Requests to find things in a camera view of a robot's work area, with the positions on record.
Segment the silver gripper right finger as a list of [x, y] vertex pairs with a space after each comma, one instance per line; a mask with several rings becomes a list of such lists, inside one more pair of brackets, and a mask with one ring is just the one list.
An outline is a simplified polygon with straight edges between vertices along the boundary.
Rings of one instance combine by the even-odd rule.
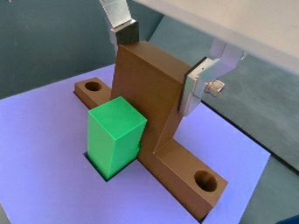
[[179, 110], [187, 116], [202, 103], [202, 97], [209, 94], [218, 96], [225, 88], [220, 77], [232, 72], [242, 59], [245, 52], [220, 39], [213, 40], [210, 54], [185, 75]]

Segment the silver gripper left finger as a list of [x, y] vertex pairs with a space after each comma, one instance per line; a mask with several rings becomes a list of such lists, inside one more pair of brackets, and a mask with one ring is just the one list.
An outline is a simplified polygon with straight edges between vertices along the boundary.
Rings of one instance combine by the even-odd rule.
[[139, 23], [131, 17], [127, 0], [99, 0], [107, 16], [110, 41], [118, 47], [139, 41]]

